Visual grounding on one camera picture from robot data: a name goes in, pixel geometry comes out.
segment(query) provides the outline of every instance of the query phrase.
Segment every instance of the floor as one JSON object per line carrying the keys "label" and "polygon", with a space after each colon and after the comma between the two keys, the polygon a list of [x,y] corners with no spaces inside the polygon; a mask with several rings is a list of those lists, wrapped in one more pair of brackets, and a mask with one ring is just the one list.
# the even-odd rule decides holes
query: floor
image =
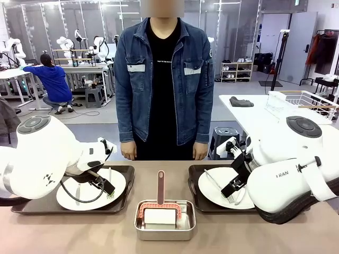
{"label": "floor", "polygon": [[[210,128],[210,134],[212,135],[213,129],[215,127],[233,127],[240,134],[242,133],[242,129],[239,124],[236,122],[235,118],[229,112],[228,109],[222,104],[219,100],[218,96],[222,94],[265,94],[265,87],[261,87],[259,85],[259,80],[266,80],[267,74],[261,72],[254,72],[252,76],[251,82],[244,83],[215,83],[214,90],[214,102],[213,102],[213,110],[212,110],[212,122]],[[280,81],[283,87],[277,87],[275,90],[307,90],[310,92],[315,91],[314,86],[303,85],[299,87],[299,85],[287,83],[284,81]],[[20,101],[10,101],[12,106],[20,104]],[[30,118],[32,115],[40,115],[47,114],[49,111],[34,111],[29,112],[28,109],[35,107],[35,102],[25,105],[21,107],[22,113],[19,114],[20,120],[25,121]],[[81,142],[94,142],[97,137],[103,137],[105,139],[110,140],[111,142],[117,144],[118,153],[111,155],[109,160],[125,160],[125,158],[120,153],[120,143],[119,143],[119,132],[117,125],[117,112],[115,108],[115,100],[112,101],[103,108],[85,108],[83,107],[75,107],[76,112],[74,113],[63,113],[62,115],[56,116],[63,123],[69,127],[69,129],[74,133],[75,137]],[[11,134],[12,136],[12,146],[16,147],[17,139],[15,133]],[[0,136],[0,146],[10,146],[8,144],[7,136]],[[0,192],[0,196],[8,197],[9,193]],[[332,206],[333,209],[339,211],[339,198],[328,201],[328,203]]]}

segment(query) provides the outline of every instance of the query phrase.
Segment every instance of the jacket pocket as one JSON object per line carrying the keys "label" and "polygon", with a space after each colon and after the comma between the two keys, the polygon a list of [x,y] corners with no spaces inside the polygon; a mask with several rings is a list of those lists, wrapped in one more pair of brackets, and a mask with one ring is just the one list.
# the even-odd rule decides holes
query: jacket pocket
{"label": "jacket pocket", "polygon": [[133,90],[143,91],[145,88],[145,58],[127,58],[127,70]]}
{"label": "jacket pocket", "polygon": [[184,61],[184,75],[186,94],[192,94],[197,91],[203,60]]}

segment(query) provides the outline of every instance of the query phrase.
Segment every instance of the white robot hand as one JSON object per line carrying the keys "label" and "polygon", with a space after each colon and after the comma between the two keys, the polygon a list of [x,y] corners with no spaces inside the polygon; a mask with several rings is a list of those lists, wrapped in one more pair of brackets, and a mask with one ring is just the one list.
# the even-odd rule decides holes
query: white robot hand
{"label": "white robot hand", "polygon": [[44,197],[64,176],[76,180],[89,170],[96,173],[116,150],[103,138],[77,141],[53,116],[33,116],[18,126],[16,149],[0,147],[0,189],[28,199]]}

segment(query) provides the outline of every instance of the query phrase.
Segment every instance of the ceiling light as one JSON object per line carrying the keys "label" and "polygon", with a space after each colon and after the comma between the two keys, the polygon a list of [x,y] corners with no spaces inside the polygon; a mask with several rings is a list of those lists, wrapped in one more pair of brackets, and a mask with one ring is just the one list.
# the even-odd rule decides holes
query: ceiling light
{"label": "ceiling light", "polygon": [[118,14],[140,14],[140,12],[118,12]]}
{"label": "ceiling light", "polygon": [[122,5],[120,5],[120,4],[103,4],[103,6],[105,6],[105,7],[128,7],[128,4],[122,4]]}
{"label": "ceiling light", "polygon": [[240,2],[231,2],[231,3],[214,3],[214,4],[240,4]]}

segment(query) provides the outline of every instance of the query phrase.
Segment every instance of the robotic arm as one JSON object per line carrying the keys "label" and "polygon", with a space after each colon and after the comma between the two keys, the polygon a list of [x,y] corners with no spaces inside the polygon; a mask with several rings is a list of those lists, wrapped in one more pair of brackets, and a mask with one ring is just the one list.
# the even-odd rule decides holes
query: robotic arm
{"label": "robotic arm", "polygon": [[[72,58],[72,53],[69,50],[74,48],[74,43],[71,39],[67,39],[67,38],[61,36],[57,40],[57,44],[59,44],[61,49],[64,50],[65,58]],[[73,64],[72,60],[69,60],[68,64],[72,65]]]}
{"label": "robotic arm", "polygon": [[17,148],[0,147],[0,189],[36,199],[49,194],[61,179],[90,182],[109,195],[114,191],[96,172],[117,147],[98,138],[82,143],[57,118],[34,116],[17,128]]}
{"label": "robotic arm", "polygon": [[98,55],[101,62],[106,62],[107,56],[110,53],[105,38],[99,36],[94,37],[94,46],[91,46],[90,50],[93,50],[94,54]]}
{"label": "robotic arm", "polygon": [[26,54],[23,52],[22,44],[19,39],[10,38],[6,42],[6,47],[4,49],[0,49],[0,53],[8,53],[11,51],[12,48],[14,50],[14,55],[19,62],[19,65],[26,66],[26,62],[25,60],[23,60],[23,58],[26,57]]}
{"label": "robotic arm", "polygon": [[221,191],[229,197],[246,185],[259,215],[283,224],[319,201],[339,196],[339,167],[323,149],[322,131],[309,119],[292,116],[249,144],[235,138],[217,148],[231,152],[238,176]]}

